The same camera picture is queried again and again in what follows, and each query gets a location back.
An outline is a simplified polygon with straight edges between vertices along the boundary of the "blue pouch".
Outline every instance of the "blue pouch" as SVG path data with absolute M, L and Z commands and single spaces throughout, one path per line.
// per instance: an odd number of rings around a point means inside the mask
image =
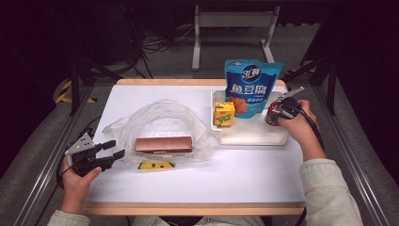
M 234 102 L 234 117 L 250 119 L 263 112 L 281 69 L 282 63 L 262 63 L 255 59 L 226 60 L 226 101 Z

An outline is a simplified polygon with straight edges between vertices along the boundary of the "yellow box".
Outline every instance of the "yellow box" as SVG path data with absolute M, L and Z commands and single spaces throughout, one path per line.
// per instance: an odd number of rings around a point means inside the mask
M 215 103 L 214 125 L 218 128 L 231 127 L 232 120 L 234 119 L 234 103 L 225 102 Z

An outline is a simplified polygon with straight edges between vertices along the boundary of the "brown rectangular box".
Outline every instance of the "brown rectangular box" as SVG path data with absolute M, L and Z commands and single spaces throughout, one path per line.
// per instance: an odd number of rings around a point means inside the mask
M 136 139 L 140 153 L 191 153 L 191 137 L 143 137 Z

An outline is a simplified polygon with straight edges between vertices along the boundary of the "small yellow carton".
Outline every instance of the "small yellow carton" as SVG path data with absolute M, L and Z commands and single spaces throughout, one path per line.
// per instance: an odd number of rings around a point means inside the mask
M 232 125 L 234 119 L 234 103 L 225 102 L 215 103 L 214 125 L 218 128 L 228 128 Z

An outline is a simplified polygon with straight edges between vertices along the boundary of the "hand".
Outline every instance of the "hand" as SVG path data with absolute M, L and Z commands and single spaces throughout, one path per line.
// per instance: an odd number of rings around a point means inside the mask
M 61 211 L 69 214 L 80 215 L 83 213 L 83 205 L 88 195 L 90 183 L 102 172 L 100 167 L 93 169 L 86 176 L 81 177 L 69 169 L 68 158 L 62 162 L 62 180 L 64 184 L 64 201 Z
M 311 103 L 305 100 L 299 100 L 298 103 L 301 105 L 305 113 L 317 125 L 316 116 L 311 112 Z M 284 126 L 288 130 L 288 133 L 291 135 L 291 137 L 298 141 L 302 149 L 304 161 L 313 158 L 327 158 L 319 140 L 317 139 L 317 136 L 314 134 L 311 126 L 301 114 L 298 114 L 291 120 L 279 118 L 279 124 Z

